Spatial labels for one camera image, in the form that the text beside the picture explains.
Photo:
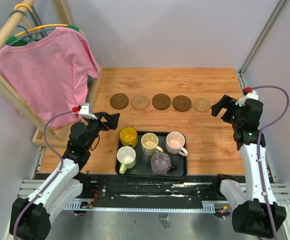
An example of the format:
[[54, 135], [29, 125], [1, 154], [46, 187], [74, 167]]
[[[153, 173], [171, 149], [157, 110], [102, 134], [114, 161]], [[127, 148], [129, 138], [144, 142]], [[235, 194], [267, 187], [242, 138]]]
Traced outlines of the white mug yellow handle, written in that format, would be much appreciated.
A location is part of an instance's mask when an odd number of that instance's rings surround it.
[[120, 163], [119, 173], [124, 174], [136, 164], [136, 152], [130, 146], [121, 147], [117, 152], [117, 160]]

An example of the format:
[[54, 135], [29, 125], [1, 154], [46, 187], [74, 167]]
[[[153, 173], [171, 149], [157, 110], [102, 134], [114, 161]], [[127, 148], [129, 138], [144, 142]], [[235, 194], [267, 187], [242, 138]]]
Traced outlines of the cream mug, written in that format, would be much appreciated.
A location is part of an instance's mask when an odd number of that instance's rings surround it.
[[164, 150], [158, 144], [158, 136], [153, 133], [146, 133], [141, 138], [142, 152], [147, 156], [153, 156], [158, 152], [164, 152]]

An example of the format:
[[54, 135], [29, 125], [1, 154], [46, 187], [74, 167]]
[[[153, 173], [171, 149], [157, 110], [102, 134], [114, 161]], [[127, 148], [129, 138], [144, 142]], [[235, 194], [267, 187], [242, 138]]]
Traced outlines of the pink mug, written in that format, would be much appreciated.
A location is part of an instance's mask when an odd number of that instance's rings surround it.
[[185, 137], [179, 132], [171, 132], [166, 137], [166, 150], [173, 155], [180, 154], [184, 157], [188, 156], [188, 151], [185, 149]]

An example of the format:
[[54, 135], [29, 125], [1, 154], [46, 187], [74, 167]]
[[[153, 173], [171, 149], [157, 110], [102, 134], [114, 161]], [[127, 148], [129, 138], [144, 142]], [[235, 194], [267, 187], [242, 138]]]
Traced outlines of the purple mug black handle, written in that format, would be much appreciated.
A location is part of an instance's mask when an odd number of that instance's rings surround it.
[[168, 171], [177, 170], [177, 166], [171, 163], [168, 154], [159, 152], [155, 153], [151, 158], [151, 169], [156, 175], [162, 176]]

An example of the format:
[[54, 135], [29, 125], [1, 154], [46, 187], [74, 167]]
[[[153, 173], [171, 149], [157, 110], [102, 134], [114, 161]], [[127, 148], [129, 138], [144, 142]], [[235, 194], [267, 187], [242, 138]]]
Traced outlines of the woven rattan coaster back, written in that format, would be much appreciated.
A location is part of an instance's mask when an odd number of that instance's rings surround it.
[[145, 95], [134, 96], [131, 100], [131, 105], [135, 110], [142, 111], [149, 107], [150, 100]]

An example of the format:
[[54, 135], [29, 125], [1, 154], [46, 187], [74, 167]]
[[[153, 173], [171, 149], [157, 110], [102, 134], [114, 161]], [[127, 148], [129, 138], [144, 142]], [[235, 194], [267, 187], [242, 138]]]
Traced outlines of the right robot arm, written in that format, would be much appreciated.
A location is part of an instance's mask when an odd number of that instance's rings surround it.
[[227, 199], [232, 208], [232, 226], [235, 232], [259, 238], [276, 238], [286, 218], [286, 210], [277, 204], [266, 167], [266, 149], [259, 120], [263, 104], [257, 95], [247, 94], [237, 100], [224, 95], [212, 107], [212, 116], [225, 109], [221, 119], [232, 125], [237, 150], [243, 160], [246, 190], [233, 177], [218, 175], [219, 183], [211, 188], [217, 200]]

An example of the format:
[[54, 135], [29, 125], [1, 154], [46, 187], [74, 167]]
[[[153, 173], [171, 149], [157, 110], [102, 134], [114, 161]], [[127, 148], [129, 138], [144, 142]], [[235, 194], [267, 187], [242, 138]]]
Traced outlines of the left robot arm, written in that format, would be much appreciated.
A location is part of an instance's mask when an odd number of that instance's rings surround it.
[[33, 193], [13, 203], [9, 233], [14, 239], [46, 239], [54, 220], [68, 203], [77, 196], [86, 198], [91, 194], [90, 177], [81, 169], [90, 158], [99, 132], [116, 130], [119, 117], [119, 113], [97, 112], [87, 117], [87, 123], [71, 126], [67, 149], [56, 169]]

